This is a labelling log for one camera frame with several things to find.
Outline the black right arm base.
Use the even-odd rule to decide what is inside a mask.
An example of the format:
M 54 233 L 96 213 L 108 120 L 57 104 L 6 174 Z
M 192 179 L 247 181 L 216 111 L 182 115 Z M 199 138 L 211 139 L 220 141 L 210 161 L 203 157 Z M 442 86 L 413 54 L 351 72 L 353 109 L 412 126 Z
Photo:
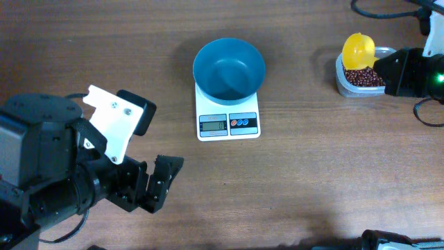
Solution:
M 360 250 L 443 250 L 443 241 L 414 242 L 405 235 L 386 231 L 365 230 Z

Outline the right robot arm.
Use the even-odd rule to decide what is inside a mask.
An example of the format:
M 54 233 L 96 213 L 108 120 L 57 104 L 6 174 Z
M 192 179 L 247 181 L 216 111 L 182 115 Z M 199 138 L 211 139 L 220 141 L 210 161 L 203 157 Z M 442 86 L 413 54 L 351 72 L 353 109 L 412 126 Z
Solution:
M 375 61 L 373 69 L 385 83 L 385 94 L 443 102 L 443 55 L 422 53 L 420 48 L 404 48 Z

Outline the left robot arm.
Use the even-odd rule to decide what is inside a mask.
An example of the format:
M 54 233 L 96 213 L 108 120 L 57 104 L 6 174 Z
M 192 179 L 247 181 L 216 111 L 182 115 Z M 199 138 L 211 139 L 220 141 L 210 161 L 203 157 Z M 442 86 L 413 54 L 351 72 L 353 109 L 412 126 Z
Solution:
M 1 108 L 1 248 L 36 249 L 42 231 L 86 220 L 107 199 L 132 212 L 160 210 L 181 157 L 147 164 L 105 155 L 108 140 L 83 117 L 76 95 L 18 94 Z

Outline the yellow plastic measuring scoop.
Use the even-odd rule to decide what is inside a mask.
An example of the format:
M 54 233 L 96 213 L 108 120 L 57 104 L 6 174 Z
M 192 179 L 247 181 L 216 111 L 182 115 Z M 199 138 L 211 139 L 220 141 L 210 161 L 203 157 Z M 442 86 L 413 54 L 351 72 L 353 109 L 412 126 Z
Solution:
M 371 37 L 354 33 L 345 41 L 342 49 L 342 62 L 347 70 L 373 68 L 377 60 L 375 43 Z

